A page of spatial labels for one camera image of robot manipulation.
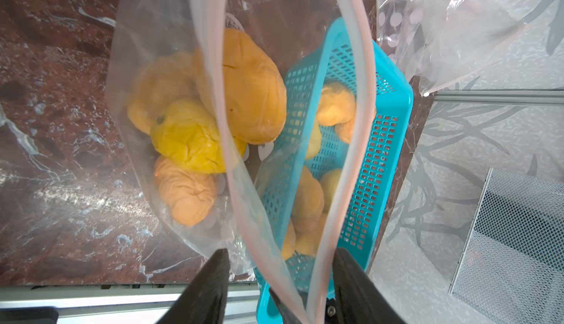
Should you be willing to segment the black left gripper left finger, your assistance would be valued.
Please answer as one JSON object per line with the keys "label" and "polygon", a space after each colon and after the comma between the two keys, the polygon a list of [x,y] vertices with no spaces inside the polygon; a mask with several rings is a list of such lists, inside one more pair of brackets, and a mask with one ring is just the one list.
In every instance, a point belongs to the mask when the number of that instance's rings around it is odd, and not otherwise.
{"label": "black left gripper left finger", "polygon": [[229,271],[229,252],[216,250],[157,323],[223,323]]}

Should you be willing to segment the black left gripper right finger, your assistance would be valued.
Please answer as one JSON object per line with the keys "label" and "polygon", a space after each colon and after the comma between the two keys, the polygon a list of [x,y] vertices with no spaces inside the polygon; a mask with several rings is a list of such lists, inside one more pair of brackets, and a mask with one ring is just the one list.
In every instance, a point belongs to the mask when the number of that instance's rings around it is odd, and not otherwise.
{"label": "black left gripper right finger", "polygon": [[[321,261],[314,266],[321,269],[321,277],[312,276],[314,309],[311,310],[307,294],[288,290],[278,290],[270,286],[270,296],[281,314],[284,323],[404,323],[387,302],[379,290],[371,283],[369,277],[358,265],[350,253],[344,248],[322,250]],[[321,299],[322,286],[318,279],[327,280],[334,277],[335,297],[329,306],[335,313],[326,318],[325,302]]]}

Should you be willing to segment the yellow wrinkled potato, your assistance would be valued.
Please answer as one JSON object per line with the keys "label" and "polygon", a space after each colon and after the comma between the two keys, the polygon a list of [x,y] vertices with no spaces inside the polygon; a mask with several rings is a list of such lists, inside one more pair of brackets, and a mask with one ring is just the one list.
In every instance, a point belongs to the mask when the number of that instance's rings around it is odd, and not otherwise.
{"label": "yellow wrinkled potato", "polygon": [[182,170],[226,172],[217,121],[199,101],[179,99],[168,105],[151,127],[150,138],[155,150]]}

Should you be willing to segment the clear zipper bag with dots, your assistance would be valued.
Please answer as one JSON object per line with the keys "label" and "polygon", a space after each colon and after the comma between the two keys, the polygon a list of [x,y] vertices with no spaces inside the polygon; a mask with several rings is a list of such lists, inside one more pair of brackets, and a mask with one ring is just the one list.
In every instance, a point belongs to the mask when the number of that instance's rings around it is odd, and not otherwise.
{"label": "clear zipper bag with dots", "polygon": [[321,323],[372,132],[363,0],[120,0],[106,98],[157,218]]}

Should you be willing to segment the large brown potato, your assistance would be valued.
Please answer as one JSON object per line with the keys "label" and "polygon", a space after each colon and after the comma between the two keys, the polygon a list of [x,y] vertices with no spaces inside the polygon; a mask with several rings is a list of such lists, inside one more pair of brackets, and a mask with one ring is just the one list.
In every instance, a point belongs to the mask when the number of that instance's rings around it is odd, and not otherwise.
{"label": "large brown potato", "polygon": [[285,84],[267,54],[233,28],[224,32],[223,82],[232,135],[253,145],[274,141],[286,121]]}

